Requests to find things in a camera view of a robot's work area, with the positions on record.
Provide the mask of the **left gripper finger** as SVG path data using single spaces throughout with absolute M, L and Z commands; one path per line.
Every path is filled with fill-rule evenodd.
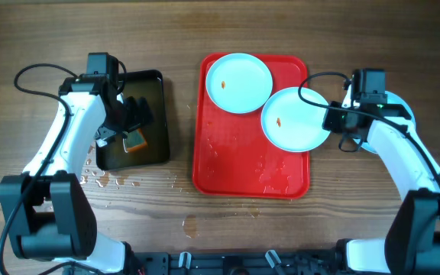
M 137 128 L 142 128 L 154 122 L 153 112 L 145 97 L 140 97 L 137 101 L 134 113 L 134 124 Z
M 94 135 L 96 146 L 105 147 L 108 143 L 111 143 L 115 135 L 116 132 L 113 130 L 108 128 L 99 128 Z

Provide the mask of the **orange green sponge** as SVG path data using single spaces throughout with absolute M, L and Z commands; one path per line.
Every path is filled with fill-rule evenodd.
M 141 129 L 137 129 L 127 135 L 123 140 L 125 153 L 135 152 L 148 146 Z

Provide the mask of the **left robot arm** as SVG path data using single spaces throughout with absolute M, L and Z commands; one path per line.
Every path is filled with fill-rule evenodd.
M 71 73 L 51 96 L 58 109 L 44 142 L 21 174 L 4 176 L 0 203 L 0 273 L 5 244 L 16 257 L 55 261 L 58 268 L 94 274 L 143 274 L 131 246 L 97 230 L 92 207 L 80 186 L 91 143 L 128 139 L 153 122 L 145 98 L 123 99 L 125 65 L 108 53 L 90 53 L 86 71 Z

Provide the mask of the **red plastic tray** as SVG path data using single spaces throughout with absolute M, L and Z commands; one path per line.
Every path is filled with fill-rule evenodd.
M 192 181 L 201 193 L 298 199 L 310 186 L 309 153 L 279 149 L 266 138 L 261 111 L 232 114 L 209 98 L 205 78 L 222 52 L 200 65 Z

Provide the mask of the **black water tray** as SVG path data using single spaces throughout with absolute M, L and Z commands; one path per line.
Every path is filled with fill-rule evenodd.
M 130 167 L 164 163 L 170 159 L 170 143 L 163 94 L 163 77 L 157 70 L 143 70 L 121 74 L 126 79 L 123 97 L 139 99 L 145 97 L 153 115 L 154 122 L 142 128 L 148 146 L 125 153 L 123 140 L 127 137 L 116 136 L 105 147 L 95 149 L 96 165 L 101 170 L 122 170 Z

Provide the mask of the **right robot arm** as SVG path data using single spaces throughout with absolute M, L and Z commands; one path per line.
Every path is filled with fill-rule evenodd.
M 440 274 L 440 167 L 410 111 L 389 103 L 385 84 L 383 70 L 355 70 L 345 100 L 330 104 L 322 125 L 372 147 L 403 201 L 384 239 L 345 242 L 345 265 L 354 272 Z

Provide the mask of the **light blue plate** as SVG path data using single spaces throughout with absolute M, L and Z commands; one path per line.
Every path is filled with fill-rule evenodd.
M 322 128 L 323 108 L 304 102 L 296 87 L 274 93 L 265 103 L 260 124 L 267 140 L 281 150 L 301 153 L 317 148 L 330 132 Z
M 205 87 L 220 109 L 233 114 L 258 110 L 273 91 L 267 65 L 246 53 L 230 53 L 216 60 L 207 72 Z
M 399 97 L 398 95 L 390 92 L 390 91 L 386 91 L 385 94 L 387 95 L 387 102 L 389 104 L 400 104 L 402 105 L 405 110 L 407 110 L 407 112 L 410 114 L 411 116 L 411 122 L 413 123 L 414 126 L 416 126 L 416 118 L 414 116 L 413 110 L 410 108 L 410 106 L 406 103 L 406 101 L 404 99 L 402 99 L 401 97 Z M 361 148 L 372 153 L 372 154 L 376 154 L 377 152 L 372 148 L 372 146 L 370 146 L 367 142 L 363 142 L 361 145 Z

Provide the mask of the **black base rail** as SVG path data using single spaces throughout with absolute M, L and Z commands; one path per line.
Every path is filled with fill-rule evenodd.
M 291 253 L 136 253 L 142 264 L 140 274 L 229 275 L 229 274 L 344 274 L 333 262 L 332 251 Z

